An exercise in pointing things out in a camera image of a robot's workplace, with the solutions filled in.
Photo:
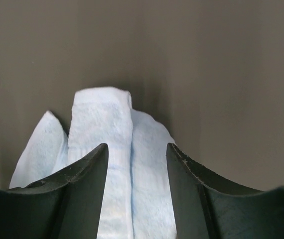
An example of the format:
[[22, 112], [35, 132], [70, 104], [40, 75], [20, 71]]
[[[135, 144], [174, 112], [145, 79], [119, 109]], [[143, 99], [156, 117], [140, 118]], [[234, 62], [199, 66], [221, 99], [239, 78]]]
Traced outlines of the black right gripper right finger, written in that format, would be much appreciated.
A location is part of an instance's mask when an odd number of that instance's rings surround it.
[[237, 184], [184, 154], [166, 150], [180, 239], [284, 239], [284, 186], [259, 191]]

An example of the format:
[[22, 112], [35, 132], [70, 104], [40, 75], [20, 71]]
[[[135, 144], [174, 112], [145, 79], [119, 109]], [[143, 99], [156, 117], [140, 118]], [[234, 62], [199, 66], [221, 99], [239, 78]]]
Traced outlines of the light blue towel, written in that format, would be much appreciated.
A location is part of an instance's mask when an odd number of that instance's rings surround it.
[[97, 237], [174, 239], [177, 236], [166, 163], [168, 130], [134, 110], [128, 91], [77, 91], [69, 132], [46, 111], [21, 154], [9, 186], [26, 187], [76, 162], [101, 143], [109, 148]]

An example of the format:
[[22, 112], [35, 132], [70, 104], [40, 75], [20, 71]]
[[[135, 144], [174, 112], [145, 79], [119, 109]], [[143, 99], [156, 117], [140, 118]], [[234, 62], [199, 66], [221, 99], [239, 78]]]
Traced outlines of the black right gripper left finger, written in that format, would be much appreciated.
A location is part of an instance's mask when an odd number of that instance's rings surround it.
[[104, 143], [25, 188], [0, 190], [0, 239], [94, 239], [108, 168]]

